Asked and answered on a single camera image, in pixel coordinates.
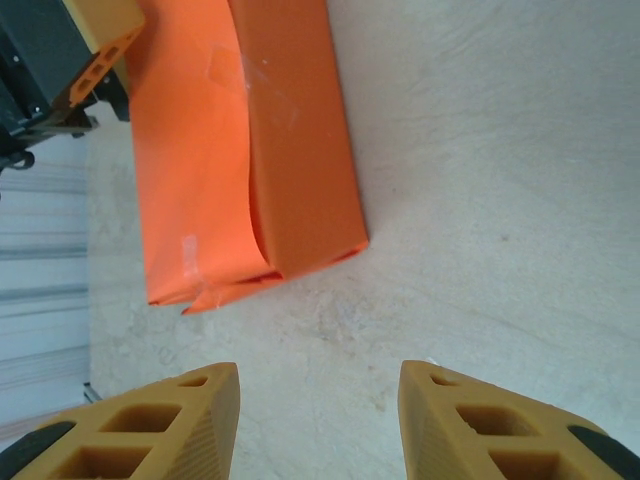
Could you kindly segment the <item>clear tape piece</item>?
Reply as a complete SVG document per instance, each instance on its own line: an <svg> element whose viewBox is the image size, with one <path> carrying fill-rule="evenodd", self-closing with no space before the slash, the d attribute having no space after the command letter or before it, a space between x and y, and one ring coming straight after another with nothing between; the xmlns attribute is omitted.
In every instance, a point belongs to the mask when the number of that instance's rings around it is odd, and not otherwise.
<svg viewBox="0 0 640 480"><path fill-rule="evenodd" d="M219 287L201 262L198 236L184 236L181 246L185 292L192 302L192 307L198 305L201 309L220 308L222 302Z"/></svg>
<svg viewBox="0 0 640 480"><path fill-rule="evenodd" d="M214 44L207 75L217 86L238 97L246 106L249 120L292 131L300 108L268 74L266 60L253 62L240 51Z"/></svg>

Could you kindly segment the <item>orange wrapping paper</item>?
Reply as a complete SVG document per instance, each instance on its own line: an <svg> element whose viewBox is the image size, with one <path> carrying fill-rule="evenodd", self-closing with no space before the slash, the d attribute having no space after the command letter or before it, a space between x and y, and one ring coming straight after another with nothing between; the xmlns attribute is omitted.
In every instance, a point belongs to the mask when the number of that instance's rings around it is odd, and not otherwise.
<svg viewBox="0 0 640 480"><path fill-rule="evenodd" d="M369 243L327 0L139 0L128 52L147 300L192 307L182 238L195 234L221 307L349 259ZM300 108L292 131L252 124L207 75L240 51Z"/></svg>

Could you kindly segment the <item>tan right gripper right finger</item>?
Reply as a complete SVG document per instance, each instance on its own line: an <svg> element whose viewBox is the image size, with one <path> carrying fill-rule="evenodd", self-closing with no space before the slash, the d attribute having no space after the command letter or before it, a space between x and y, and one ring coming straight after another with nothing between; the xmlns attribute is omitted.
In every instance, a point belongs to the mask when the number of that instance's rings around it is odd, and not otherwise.
<svg viewBox="0 0 640 480"><path fill-rule="evenodd" d="M594 423L426 361L400 370L408 480L640 480L640 457Z"/></svg>

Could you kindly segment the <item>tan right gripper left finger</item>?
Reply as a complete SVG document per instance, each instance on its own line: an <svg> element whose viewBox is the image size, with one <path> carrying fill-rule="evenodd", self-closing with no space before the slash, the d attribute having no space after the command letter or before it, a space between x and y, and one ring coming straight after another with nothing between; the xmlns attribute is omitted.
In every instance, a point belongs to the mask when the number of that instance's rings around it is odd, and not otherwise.
<svg viewBox="0 0 640 480"><path fill-rule="evenodd" d="M66 410L0 451L0 480L229 480L238 369L217 363Z"/></svg>

